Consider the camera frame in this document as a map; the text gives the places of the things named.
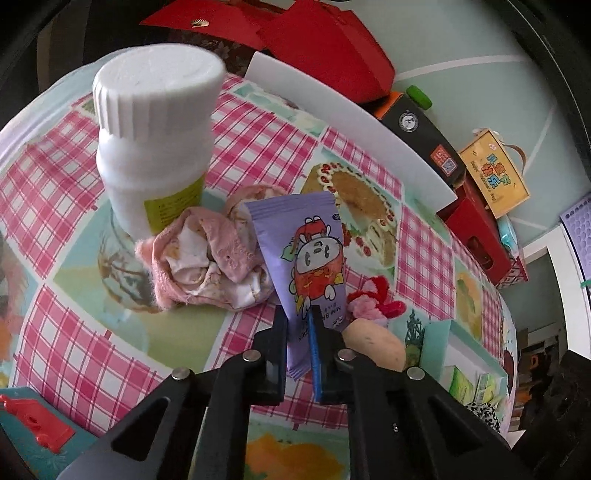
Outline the teal plastic toy box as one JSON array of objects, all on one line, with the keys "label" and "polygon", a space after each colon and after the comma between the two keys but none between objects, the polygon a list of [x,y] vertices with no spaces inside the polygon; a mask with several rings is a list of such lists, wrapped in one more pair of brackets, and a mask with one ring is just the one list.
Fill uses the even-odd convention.
[{"label": "teal plastic toy box", "polygon": [[55,479],[96,440],[34,390],[1,390],[3,479]]}]

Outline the white tray with teal rim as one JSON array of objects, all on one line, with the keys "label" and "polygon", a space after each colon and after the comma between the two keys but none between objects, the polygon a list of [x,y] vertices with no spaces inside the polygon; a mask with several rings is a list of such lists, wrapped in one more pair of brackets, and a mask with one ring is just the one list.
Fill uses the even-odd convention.
[{"label": "white tray with teal rim", "polygon": [[508,373],[499,361],[456,321],[432,322],[425,327],[420,367],[448,392],[450,366],[457,366],[473,383],[475,390],[480,374],[491,373],[499,378],[497,397],[490,404],[496,409],[500,421],[499,433],[506,434],[509,407]]}]

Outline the leopard print cloth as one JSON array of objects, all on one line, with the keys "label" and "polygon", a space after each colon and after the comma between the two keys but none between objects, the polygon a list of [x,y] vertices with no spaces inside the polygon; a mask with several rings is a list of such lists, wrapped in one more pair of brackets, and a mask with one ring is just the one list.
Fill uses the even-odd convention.
[{"label": "leopard print cloth", "polygon": [[466,408],[493,430],[500,432],[496,409],[490,403],[470,402]]}]

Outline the beige plush toy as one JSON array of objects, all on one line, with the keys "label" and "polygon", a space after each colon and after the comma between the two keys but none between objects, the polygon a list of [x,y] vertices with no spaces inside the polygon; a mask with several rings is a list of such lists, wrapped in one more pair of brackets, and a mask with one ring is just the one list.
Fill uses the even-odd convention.
[{"label": "beige plush toy", "polygon": [[377,366],[397,372],[405,369],[405,345],[386,327],[360,318],[342,331],[342,337],[346,347],[369,357]]}]

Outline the flat red gift box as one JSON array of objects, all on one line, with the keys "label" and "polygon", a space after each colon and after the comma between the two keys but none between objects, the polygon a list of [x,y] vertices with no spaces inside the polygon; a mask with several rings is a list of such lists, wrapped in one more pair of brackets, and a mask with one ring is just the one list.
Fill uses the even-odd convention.
[{"label": "flat red gift box", "polygon": [[205,34],[263,50],[259,29],[283,12],[283,8],[265,1],[178,0],[140,24]]}]

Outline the yellow cartoon gift box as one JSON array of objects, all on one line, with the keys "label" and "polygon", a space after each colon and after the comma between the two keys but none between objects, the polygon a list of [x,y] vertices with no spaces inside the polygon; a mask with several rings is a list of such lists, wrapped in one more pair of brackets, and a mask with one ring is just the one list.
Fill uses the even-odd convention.
[{"label": "yellow cartoon gift box", "polygon": [[460,157],[496,219],[530,198],[523,178],[527,155],[518,145],[504,142],[495,131],[476,129]]}]

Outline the red carton box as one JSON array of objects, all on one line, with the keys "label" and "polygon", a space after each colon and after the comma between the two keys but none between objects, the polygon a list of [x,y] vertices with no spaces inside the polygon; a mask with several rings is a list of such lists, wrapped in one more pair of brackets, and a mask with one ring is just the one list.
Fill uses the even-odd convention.
[{"label": "red carton box", "polygon": [[466,174],[456,188],[457,200],[438,212],[438,216],[474,257],[494,286],[498,286],[512,267],[503,246],[497,221],[474,180]]}]

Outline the large red gift bag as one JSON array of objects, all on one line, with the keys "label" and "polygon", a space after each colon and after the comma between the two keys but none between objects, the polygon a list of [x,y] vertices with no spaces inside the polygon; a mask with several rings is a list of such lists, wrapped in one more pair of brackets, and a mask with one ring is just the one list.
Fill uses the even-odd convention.
[{"label": "large red gift bag", "polygon": [[273,57],[321,81],[349,100],[387,96],[394,66],[351,10],[321,1],[297,1],[257,31]]}]

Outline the green dumbbell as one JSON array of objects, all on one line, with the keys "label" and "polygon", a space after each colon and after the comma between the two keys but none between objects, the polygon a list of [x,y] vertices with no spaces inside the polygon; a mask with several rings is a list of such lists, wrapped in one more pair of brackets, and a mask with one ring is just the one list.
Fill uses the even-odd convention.
[{"label": "green dumbbell", "polygon": [[410,85],[406,89],[406,94],[424,111],[429,110],[433,105],[433,102],[430,99],[430,97],[416,85]]}]

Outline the white plastic medicine bottle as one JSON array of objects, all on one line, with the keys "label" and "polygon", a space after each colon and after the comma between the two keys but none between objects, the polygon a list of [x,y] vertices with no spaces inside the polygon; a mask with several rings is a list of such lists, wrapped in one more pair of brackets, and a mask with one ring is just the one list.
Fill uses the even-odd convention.
[{"label": "white plastic medicine bottle", "polygon": [[221,58],[184,44],[130,49],[93,80],[96,165],[120,227],[134,240],[200,204],[213,152]]}]

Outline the pink floral cloth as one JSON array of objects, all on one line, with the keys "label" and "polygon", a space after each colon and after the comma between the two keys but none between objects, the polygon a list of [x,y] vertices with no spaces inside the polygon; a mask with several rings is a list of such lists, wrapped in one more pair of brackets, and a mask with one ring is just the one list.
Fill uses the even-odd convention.
[{"label": "pink floral cloth", "polygon": [[150,276],[155,305],[238,312],[270,299],[273,281],[245,204],[285,193],[264,184],[240,187],[220,212],[188,207],[162,232],[137,241],[135,256]]}]

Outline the purple cartoon snack pouch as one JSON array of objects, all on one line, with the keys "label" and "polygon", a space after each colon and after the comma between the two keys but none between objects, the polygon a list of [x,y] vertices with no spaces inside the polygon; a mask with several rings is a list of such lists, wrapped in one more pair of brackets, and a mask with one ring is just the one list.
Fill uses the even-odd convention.
[{"label": "purple cartoon snack pouch", "polygon": [[287,315],[287,374],[298,379],[311,369],[308,311],[318,307],[332,329],[346,318],[344,233],[335,196],[284,195],[245,207]]}]

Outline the black box with gauge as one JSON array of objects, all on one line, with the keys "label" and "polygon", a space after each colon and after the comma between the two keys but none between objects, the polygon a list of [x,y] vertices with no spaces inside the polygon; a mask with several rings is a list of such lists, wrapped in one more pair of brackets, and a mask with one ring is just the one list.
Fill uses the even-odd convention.
[{"label": "black box with gauge", "polygon": [[406,91],[393,91],[382,99],[374,115],[428,163],[452,190],[463,181],[466,167],[459,153]]}]

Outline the blue wet wipes pack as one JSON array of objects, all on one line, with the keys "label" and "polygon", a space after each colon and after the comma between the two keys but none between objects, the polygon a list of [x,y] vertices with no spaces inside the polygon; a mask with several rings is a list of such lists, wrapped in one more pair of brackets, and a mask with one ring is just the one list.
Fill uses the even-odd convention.
[{"label": "blue wet wipes pack", "polygon": [[519,253],[518,238],[511,220],[504,215],[497,220],[497,225],[503,247],[512,256],[517,255]]}]

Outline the checkered cake-print tablecloth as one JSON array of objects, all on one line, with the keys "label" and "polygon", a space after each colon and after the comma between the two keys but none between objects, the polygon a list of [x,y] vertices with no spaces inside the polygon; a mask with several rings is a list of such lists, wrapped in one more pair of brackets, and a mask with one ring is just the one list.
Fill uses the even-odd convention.
[{"label": "checkered cake-print tablecloth", "polygon": [[118,53],[1,134],[1,415],[64,479],[505,479],[446,379],[498,377],[494,286],[413,192],[213,53]]}]

